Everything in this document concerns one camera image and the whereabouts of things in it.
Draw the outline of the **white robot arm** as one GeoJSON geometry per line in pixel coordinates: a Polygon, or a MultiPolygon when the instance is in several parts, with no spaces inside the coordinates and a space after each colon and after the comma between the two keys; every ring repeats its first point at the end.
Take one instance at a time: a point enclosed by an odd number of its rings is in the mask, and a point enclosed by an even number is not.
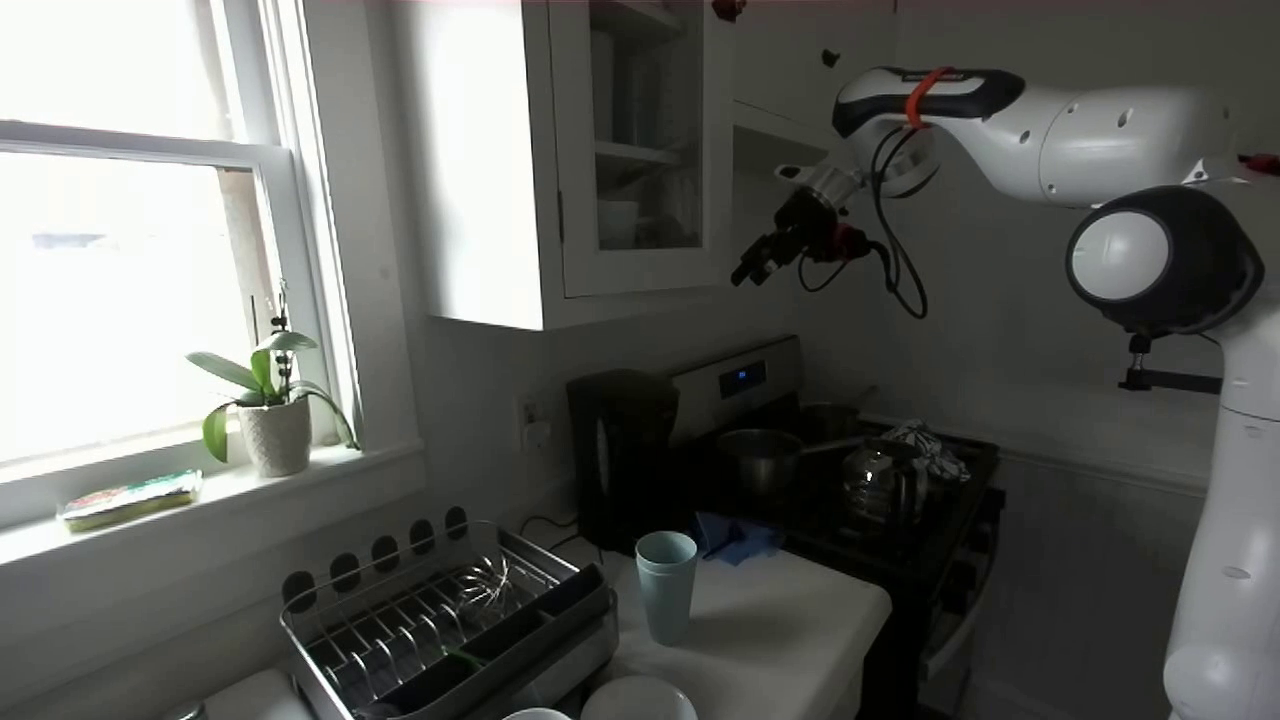
{"type": "Polygon", "coordinates": [[[893,232],[842,219],[936,174],[953,135],[1015,202],[1076,206],[1072,293],[1127,334],[1221,348],[1211,479],[1165,653],[1171,720],[1280,720],[1280,293],[1270,187],[1233,144],[1233,111],[1196,87],[1036,87],[994,69],[875,69],[832,109],[835,150],[787,164],[792,196],[737,282],[792,259],[893,259],[893,232]]]}

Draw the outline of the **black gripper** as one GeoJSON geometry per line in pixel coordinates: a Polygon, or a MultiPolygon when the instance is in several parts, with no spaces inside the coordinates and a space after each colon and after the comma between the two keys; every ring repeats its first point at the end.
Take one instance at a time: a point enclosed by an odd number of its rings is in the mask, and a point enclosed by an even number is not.
{"type": "Polygon", "coordinates": [[[762,283],[792,259],[847,259],[853,232],[807,187],[796,187],[772,218],[772,229],[751,239],[747,258],[730,268],[730,283],[762,283]]]}

